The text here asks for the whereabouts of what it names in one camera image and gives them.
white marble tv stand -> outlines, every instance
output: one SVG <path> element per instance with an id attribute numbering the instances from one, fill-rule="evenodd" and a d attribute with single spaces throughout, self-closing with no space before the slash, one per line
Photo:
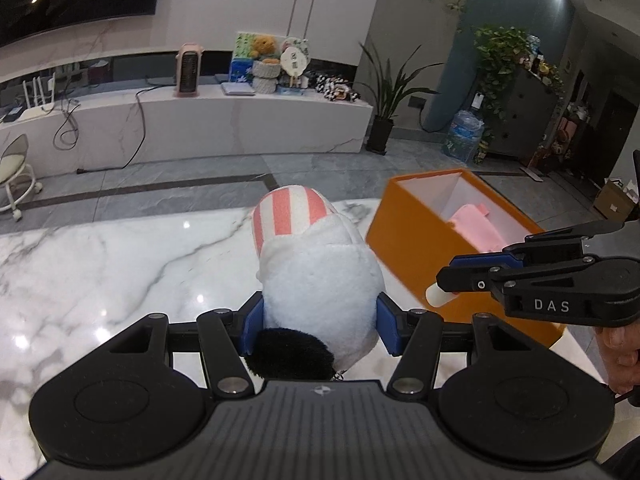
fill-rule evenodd
<path id="1" fill-rule="evenodd" d="M 73 116 L 80 136 L 68 152 L 52 145 L 65 120 L 57 102 L 47 116 L 0 124 L 0 153 L 27 134 L 27 160 L 38 177 L 120 167 L 142 139 L 138 90 L 79 98 Z M 140 101 L 146 139 L 132 164 L 215 155 L 357 152 L 372 113 L 365 102 L 332 103 L 313 90 L 304 96 L 226 96 L 219 85 L 200 86 L 194 98 L 176 98 L 173 88 L 159 88 L 141 94 Z"/>

dark door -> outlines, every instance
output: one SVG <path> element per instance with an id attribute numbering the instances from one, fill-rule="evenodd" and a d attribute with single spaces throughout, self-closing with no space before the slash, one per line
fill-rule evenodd
<path id="1" fill-rule="evenodd" d="M 582 170 L 599 186 L 604 184 L 604 179 L 616 165 L 637 114 L 637 106 L 611 92 L 598 125 L 584 139 L 586 145 Z"/>

black plush ear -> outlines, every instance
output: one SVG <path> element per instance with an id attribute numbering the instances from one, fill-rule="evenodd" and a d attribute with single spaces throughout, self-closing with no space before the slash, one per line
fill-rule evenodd
<path id="1" fill-rule="evenodd" d="M 334 355 L 317 337 L 289 328 L 260 330 L 254 352 L 245 357 L 254 374 L 284 381 L 329 381 Z"/>

open orange box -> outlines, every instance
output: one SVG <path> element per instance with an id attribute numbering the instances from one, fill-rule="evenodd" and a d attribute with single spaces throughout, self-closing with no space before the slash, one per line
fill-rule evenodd
<path id="1" fill-rule="evenodd" d="M 508 245 L 542 232 L 491 187 L 468 170 L 433 171 L 393 177 L 367 234 L 367 243 L 380 260 L 429 310 L 445 321 L 468 323 L 473 314 L 491 312 L 536 341 L 551 346 L 564 325 L 507 318 L 488 292 L 464 292 L 441 308 L 431 308 L 426 289 L 454 256 L 478 251 L 447 224 L 465 204 L 484 204 L 488 219 Z"/>

human hand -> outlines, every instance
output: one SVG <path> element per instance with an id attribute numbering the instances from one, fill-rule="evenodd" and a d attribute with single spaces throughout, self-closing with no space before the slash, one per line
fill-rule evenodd
<path id="1" fill-rule="evenodd" d="M 595 331 L 609 387 L 617 394 L 626 394 L 640 384 L 640 320 L 627 326 L 596 328 Z"/>

